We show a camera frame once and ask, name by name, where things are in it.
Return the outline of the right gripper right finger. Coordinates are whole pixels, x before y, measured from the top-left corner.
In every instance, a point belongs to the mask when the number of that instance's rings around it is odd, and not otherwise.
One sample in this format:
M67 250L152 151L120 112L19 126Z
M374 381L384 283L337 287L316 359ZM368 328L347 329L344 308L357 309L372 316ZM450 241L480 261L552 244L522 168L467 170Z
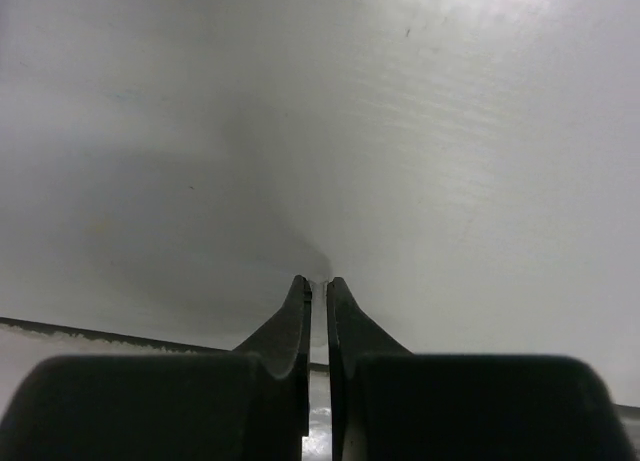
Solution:
M625 431L587 364L546 355L414 354L326 289L336 460L621 460Z

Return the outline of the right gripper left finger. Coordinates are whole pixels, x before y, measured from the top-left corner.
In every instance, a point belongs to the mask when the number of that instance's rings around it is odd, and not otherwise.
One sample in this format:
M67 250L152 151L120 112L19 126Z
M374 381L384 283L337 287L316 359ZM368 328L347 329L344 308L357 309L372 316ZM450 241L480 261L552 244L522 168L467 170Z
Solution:
M58 356L21 382L1 421L5 460L298 460L309 433L312 290L233 350Z

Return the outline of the small white eraser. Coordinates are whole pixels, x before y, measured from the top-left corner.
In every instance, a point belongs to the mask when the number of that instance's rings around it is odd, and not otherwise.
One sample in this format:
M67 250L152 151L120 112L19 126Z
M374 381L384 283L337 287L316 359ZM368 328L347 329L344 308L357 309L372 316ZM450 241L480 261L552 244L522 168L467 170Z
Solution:
M326 279L314 279L310 280L309 283L312 291L312 302L318 305L325 304L329 281Z

